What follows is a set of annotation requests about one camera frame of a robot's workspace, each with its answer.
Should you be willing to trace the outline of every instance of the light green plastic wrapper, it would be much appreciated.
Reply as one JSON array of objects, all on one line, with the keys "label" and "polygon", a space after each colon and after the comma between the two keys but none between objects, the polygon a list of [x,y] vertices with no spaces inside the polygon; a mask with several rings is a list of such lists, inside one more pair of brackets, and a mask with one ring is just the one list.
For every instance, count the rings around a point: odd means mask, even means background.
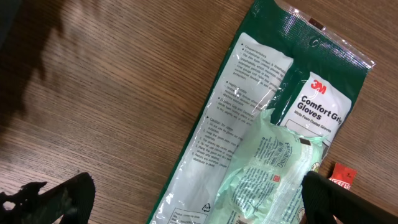
[{"label": "light green plastic wrapper", "polygon": [[261,112],[234,153],[208,223],[298,220],[301,181],[307,171],[318,167],[324,138],[304,138],[271,124],[272,112]]}]

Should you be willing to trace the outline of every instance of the wood grain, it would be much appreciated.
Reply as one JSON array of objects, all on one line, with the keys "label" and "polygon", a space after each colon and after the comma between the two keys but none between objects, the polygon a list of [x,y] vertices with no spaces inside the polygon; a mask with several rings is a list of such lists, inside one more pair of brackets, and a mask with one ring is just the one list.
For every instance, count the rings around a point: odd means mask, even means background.
[{"label": "wood grain", "polygon": [[[321,173],[398,215],[398,2],[289,0],[377,62]],[[89,172],[92,223],[144,223],[252,1],[25,0],[0,50],[0,192]]]}]

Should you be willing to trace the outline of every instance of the black object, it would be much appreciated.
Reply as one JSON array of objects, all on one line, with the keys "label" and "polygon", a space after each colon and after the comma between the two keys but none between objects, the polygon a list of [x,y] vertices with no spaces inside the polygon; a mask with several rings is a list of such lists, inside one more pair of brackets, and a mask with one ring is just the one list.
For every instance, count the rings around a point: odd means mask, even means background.
[{"label": "black object", "polygon": [[[62,217],[60,224],[87,224],[94,205],[95,186],[88,173],[76,177],[39,195],[46,182],[32,182],[15,195],[0,194],[0,224],[51,224]],[[15,207],[6,210],[4,202]]]},{"label": "black object", "polygon": [[398,217],[310,171],[304,177],[303,202],[308,224],[398,223]]}]

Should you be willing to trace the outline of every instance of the red 3m logo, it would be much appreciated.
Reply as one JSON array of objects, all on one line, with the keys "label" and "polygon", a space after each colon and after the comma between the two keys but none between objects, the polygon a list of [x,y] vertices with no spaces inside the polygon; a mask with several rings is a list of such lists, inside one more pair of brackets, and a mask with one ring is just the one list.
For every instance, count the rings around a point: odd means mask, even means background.
[{"label": "red 3m logo", "polygon": [[313,83],[311,84],[311,88],[313,88],[314,90],[318,90],[318,92],[320,92],[322,94],[325,94],[325,91],[326,91],[326,86],[324,86],[318,80],[313,81]]}]

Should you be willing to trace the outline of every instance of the red packet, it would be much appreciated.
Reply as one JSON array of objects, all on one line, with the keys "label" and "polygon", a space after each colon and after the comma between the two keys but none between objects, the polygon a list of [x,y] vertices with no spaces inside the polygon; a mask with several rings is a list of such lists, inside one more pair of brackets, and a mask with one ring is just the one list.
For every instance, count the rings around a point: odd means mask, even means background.
[{"label": "red packet", "polygon": [[329,180],[349,190],[354,182],[356,170],[336,163],[333,174]]}]

